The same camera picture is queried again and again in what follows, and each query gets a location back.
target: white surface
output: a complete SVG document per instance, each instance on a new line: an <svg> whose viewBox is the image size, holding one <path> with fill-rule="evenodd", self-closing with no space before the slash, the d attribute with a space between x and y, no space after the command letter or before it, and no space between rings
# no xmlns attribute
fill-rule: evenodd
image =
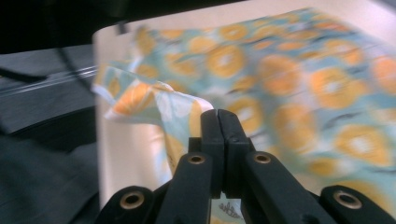
<svg viewBox="0 0 396 224"><path fill-rule="evenodd" d="M229 23L281 14L303 7L315 7L338 17L366 34L375 36L396 48L396 13L372 0L250 0L219 7L183 12L127 24L132 32L146 24L156 29L216 27ZM96 63L122 59L127 54L132 33L118 35L118 27L98 31L93 39ZM150 125L130 125L103 119L108 105L97 99L101 203L119 189L131 185L156 189L156 173L150 155L158 153L162 134Z"/></svg>

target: patterned cloth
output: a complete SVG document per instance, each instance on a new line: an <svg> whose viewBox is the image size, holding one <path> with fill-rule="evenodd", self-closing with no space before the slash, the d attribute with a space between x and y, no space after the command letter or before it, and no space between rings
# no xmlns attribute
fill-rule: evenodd
<svg viewBox="0 0 396 224"><path fill-rule="evenodd" d="M141 27L130 48L95 85L112 119L157 120L173 169L210 102L234 112L255 148L276 155L306 189L351 187L396 217L395 51L312 8L202 30ZM131 93L164 85L156 81L205 101ZM152 100L136 97L155 98L161 115L141 113ZM183 128L170 132L173 122ZM214 200L213 222L242 223L236 205Z"/></svg>

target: table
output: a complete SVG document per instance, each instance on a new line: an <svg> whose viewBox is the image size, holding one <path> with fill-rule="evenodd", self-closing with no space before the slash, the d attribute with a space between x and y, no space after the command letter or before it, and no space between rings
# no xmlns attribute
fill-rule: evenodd
<svg viewBox="0 0 396 224"><path fill-rule="evenodd" d="M303 7L315 7L334 15L396 48L396 12L378 1L251 0L130 22L125 24L129 33L123 35L120 35L118 26L101 29L93 36L95 61L99 65L122 59L134 29L141 24L154 29L207 28ZM109 105L99 97L96 103L101 204L105 205L115 192L127 186L158 188L161 183L154 178L156 172L150 164L150 156L159 153L163 134L153 125L108 121L103 115ZM170 178L169 169L165 172L166 178Z"/></svg>

